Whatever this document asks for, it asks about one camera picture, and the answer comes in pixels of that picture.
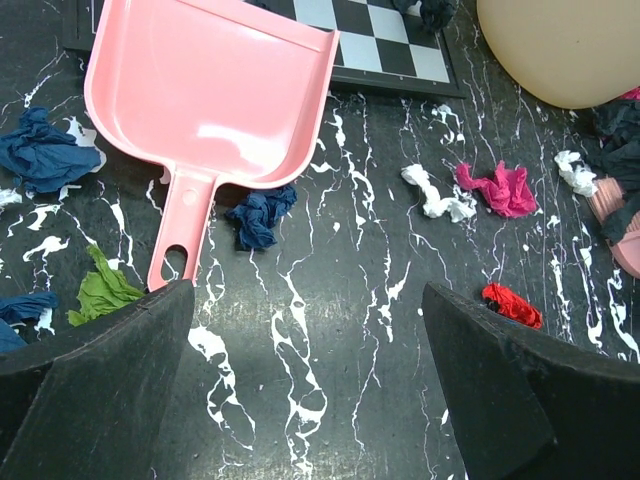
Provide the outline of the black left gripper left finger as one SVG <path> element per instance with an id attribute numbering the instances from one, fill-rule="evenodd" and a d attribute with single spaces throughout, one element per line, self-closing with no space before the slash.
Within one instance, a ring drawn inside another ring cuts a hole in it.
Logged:
<path id="1" fill-rule="evenodd" d="M 173 281 L 1 355 L 4 479 L 148 479 L 194 313 Z"/>

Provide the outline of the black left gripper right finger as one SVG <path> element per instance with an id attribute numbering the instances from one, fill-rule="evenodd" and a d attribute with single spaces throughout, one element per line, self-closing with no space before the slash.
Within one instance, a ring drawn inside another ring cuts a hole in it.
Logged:
<path id="1" fill-rule="evenodd" d="M 636 479 L 639 366 L 429 282 L 423 318 L 471 479 Z"/>

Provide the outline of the pink hand brush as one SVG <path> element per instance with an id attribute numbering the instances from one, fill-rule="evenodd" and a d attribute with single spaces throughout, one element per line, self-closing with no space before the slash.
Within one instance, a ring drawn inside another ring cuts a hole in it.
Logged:
<path id="1" fill-rule="evenodd" d="M 601 234 L 620 267 L 639 278 L 639 190 L 624 191 L 611 177 L 597 179 L 587 198 L 601 224 Z"/>

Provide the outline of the pink plastic dustpan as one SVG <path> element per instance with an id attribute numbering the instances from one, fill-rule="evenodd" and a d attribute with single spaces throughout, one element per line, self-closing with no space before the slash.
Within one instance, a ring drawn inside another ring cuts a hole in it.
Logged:
<path id="1" fill-rule="evenodd" d="M 147 285 L 175 246 L 194 280 L 216 190 L 294 181 L 315 150 L 337 31 L 243 1 L 108 1 L 84 83 L 96 130 L 169 182 Z"/>

